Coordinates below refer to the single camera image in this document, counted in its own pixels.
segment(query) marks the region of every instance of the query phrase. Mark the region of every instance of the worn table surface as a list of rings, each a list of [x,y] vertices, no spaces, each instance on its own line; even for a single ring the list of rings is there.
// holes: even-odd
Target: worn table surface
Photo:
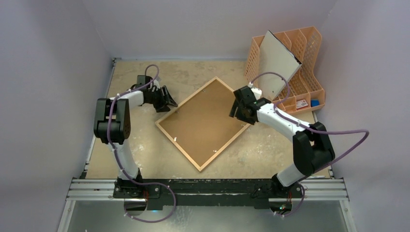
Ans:
[[[217,76],[232,89],[247,84],[243,61],[119,61],[108,96],[124,92],[136,82],[149,64],[160,68],[160,85],[166,85],[177,103]],[[155,68],[148,75],[155,75]],[[199,172],[156,127],[165,113],[156,113],[150,104],[131,110],[132,156],[143,178],[271,178],[293,161],[292,143],[274,129],[256,123],[233,141],[211,164]],[[296,115],[313,123],[311,112]],[[327,170],[316,175],[329,176]],[[115,159],[99,139],[91,153],[88,179],[117,177]]]

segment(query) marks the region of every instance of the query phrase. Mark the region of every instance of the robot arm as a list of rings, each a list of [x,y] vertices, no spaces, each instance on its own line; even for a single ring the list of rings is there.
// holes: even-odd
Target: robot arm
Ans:
[[[259,99],[262,95],[260,89],[245,86],[234,91],[234,95],[235,102],[231,109],[231,117],[252,125],[255,122],[262,122],[283,134],[293,143],[293,163],[272,177],[272,184],[276,187],[276,191],[286,191],[300,179],[314,174],[319,168],[334,160],[335,153],[328,135],[313,134],[280,117],[275,112],[271,101],[265,98]],[[310,124],[280,109],[276,110],[299,124],[326,131],[325,126],[320,122]]]
[[[137,84],[131,88],[143,86],[152,80],[150,76],[139,75]],[[114,98],[100,98],[97,100],[97,107],[94,119],[94,134],[97,138],[112,150],[107,139],[108,116],[110,106]],[[132,158],[132,152],[128,138],[131,133],[130,109],[141,106],[144,103],[152,104],[157,112],[170,111],[168,106],[178,107],[177,103],[172,99],[166,86],[160,87],[159,82],[154,82],[148,87],[138,91],[131,92],[119,98],[115,102],[114,112],[115,118],[111,121],[111,141],[117,148],[118,159],[123,166],[123,169],[133,179],[139,174],[139,168],[135,165]],[[128,180],[122,170],[118,167],[118,178]]]

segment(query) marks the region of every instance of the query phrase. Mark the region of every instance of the white wall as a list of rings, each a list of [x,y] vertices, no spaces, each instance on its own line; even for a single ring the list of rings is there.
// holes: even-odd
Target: white wall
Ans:
[[[410,2],[338,0],[321,28],[318,113],[329,130],[370,136],[335,165],[345,177],[358,231],[410,231]],[[333,136],[336,152],[360,136]]]
[[[0,231],[55,231],[110,57],[81,0],[3,0],[0,31]]]
[[[246,58],[268,29],[320,27],[336,0],[84,0],[110,55]]]

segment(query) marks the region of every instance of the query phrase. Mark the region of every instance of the desk organizer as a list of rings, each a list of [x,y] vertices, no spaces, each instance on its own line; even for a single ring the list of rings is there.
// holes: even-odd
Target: desk organizer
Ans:
[[[302,62],[302,67],[289,81],[291,88],[289,97],[285,102],[278,105],[279,109],[290,115],[321,109],[325,103],[324,89],[316,80],[313,68],[322,42],[322,35],[315,27],[278,32],[274,35]],[[264,35],[252,38],[245,68],[245,78],[248,81],[251,81],[259,74],[259,46],[263,39]],[[287,88],[284,88],[275,99],[269,100],[276,103],[284,99],[286,93]],[[308,104],[297,109],[296,102],[301,100],[305,100]]]

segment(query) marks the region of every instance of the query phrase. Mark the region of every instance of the glass panel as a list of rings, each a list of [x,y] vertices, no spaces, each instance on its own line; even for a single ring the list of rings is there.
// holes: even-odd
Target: glass panel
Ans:
[[[140,217],[160,219],[170,209],[166,206],[163,211],[145,211]],[[178,206],[169,219],[154,224],[124,217],[123,202],[92,201],[76,202],[68,231],[345,232],[347,229],[339,201],[304,202],[299,212],[285,219],[273,216],[270,210],[253,207]]]

